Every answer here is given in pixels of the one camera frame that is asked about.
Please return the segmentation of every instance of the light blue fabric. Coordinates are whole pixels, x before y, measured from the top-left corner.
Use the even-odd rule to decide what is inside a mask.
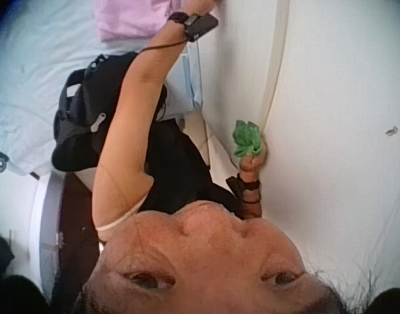
[[[146,39],[99,42],[91,1],[17,1],[0,23],[0,151],[10,157],[11,169],[27,174],[50,160],[52,123],[72,71],[100,54],[122,54],[146,44]],[[165,118],[201,107],[196,44],[185,49],[166,84]]]

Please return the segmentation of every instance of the eye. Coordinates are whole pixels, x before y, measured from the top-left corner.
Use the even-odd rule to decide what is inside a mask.
[[[136,273],[127,275],[127,278],[139,288],[145,290],[167,290],[175,285],[175,279],[172,277],[156,276],[152,273]]]
[[[276,275],[263,275],[261,280],[270,282],[273,285],[287,285],[294,282],[298,277],[295,273],[285,271]]]

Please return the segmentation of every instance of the black backpack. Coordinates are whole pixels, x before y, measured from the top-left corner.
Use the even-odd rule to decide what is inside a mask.
[[[116,111],[123,78],[138,56],[128,52],[121,56],[98,56],[87,69],[72,72],[62,89],[54,120],[56,147],[53,166],[61,171],[80,171],[96,167],[108,128]],[[67,89],[80,84],[74,96]],[[155,116],[165,104],[163,86]]]

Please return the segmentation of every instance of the hand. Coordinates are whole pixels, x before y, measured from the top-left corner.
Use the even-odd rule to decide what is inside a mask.
[[[259,171],[267,159],[267,145],[264,138],[261,138],[261,145],[261,152],[258,156],[253,157],[251,154],[247,154],[245,157],[242,157],[239,163],[241,170],[245,172]]]
[[[184,12],[188,15],[206,15],[213,10],[219,0],[189,0],[184,6]]]

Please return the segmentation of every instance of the white bed sheet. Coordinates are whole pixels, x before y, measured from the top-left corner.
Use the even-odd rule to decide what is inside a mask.
[[[90,0],[16,2],[0,24],[0,152],[10,158],[8,167],[24,175],[50,165],[53,117],[72,71],[101,53],[122,54],[146,43],[99,42]],[[166,118],[200,108],[196,44],[185,49],[166,84]]]

